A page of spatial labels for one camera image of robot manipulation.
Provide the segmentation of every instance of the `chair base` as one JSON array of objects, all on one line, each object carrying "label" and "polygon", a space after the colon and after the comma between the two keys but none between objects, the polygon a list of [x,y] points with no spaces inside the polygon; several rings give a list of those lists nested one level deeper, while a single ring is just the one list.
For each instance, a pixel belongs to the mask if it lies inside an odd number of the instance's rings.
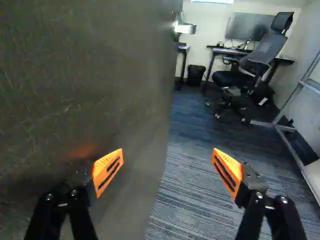
[{"label": "chair base", "polygon": [[221,97],[214,111],[214,117],[220,119],[225,110],[231,109],[237,116],[241,117],[242,124],[248,125],[251,121],[247,113],[249,107],[247,104],[244,104],[243,101],[240,101],[240,98],[243,98],[243,96],[235,97],[232,95],[224,95]]}]

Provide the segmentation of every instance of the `black monitor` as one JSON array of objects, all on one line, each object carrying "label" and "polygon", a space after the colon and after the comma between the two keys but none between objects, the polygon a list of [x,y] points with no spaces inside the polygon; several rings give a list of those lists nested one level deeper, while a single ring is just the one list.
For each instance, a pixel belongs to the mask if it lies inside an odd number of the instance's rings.
[{"label": "black monitor", "polygon": [[229,18],[225,38],[260,41],[264,35],[273,33],[270,26],[273,15],[233,12]]}]

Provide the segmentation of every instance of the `window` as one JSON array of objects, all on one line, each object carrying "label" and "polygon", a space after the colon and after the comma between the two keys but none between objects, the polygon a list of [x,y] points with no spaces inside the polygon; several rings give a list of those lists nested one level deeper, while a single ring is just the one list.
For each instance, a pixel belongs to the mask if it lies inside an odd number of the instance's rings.
[{"label": "window", "polygon": [[192,3],[233,4],[234,0],[191,0]]}]

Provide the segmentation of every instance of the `black mesh office chair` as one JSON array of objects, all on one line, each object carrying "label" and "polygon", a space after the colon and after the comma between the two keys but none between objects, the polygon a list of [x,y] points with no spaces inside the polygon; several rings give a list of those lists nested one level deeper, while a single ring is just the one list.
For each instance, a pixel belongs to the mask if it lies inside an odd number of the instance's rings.
[{"label": "black mesh office chair", "polygon": [[[254,51],[238,61],[238,66],[254,76],[238,70],[216,71],[212,75],[213,82],[224,90],[224,96],[219,100],[214,115],[217,119],[224,110],[232,109],[241,116],[242,122],[250,122],[247,114],[249,98],[261,83],[261,78],[269,69],[270,63],[285,45],[288,39],[286,32],[292,24],[293,15],[293,12],[279,12],[271,25],[275,33],[265,35]],[[231,89],[234,88],[238,89],[238,94],[232,93]]]}]

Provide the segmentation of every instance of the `desk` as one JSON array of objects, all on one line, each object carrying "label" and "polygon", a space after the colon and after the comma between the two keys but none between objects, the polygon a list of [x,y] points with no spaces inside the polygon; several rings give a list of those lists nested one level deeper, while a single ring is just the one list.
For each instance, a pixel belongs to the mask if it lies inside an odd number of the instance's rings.
[{"label": "desk", "polygon": [[[227,56],[239,56],[239,57],[243,57],[243,56],[246,56],[248,55],[250,52],[250,50],[248,51],[241,51],[241,50],[236,50],[236,49],[230,49],[230,48],[220,48],[220,47],[216,47],[216,46],[211,46],[211,45],[208,45],[206,46],[207,48],[209,49],[212,49],[212,57],[211,57],[211,60],[210,60],[210,63],[209,63],[209,67],[208,67],[208,73],[206,75],[206,78],[205,78],[205,85],[204,85],[204,89],[203,90],[206,90],[206,87],[207,87],[207,83],[209,81],[209,77],[210,77],[210,74],[211,74],[211,70],[212,70],[212,66],[214,64],[214,61],[215,61],[215,57],[218,56],[218,55],[227,55]],[[268,74],[267,78],[266,78],[266,82],[269,83],[272,79],[272,77],[274,76],[278,66],[280,64],[286,64],[286,65],[291,65],[293,64],[295,61],[291,60],[291,59],[288,59],[288,58],[285,58],[285,57],[276,57],[274,60],[273,60],[273,67],[271,68],[271,71],[270,73]]]},{"label": "desk", "polygon": [[187,63],[187,55],[190,50],[189,45],[178,45],[178,53],[183,54],[183,62],[182,62],[182,68],[181,68],[181,74],[180,79],[175,82],[175,89],[180,90],[182,88],[182,85],[184,84],[184,76],[185,76],[185,70],[186,70],[186,63]]}]

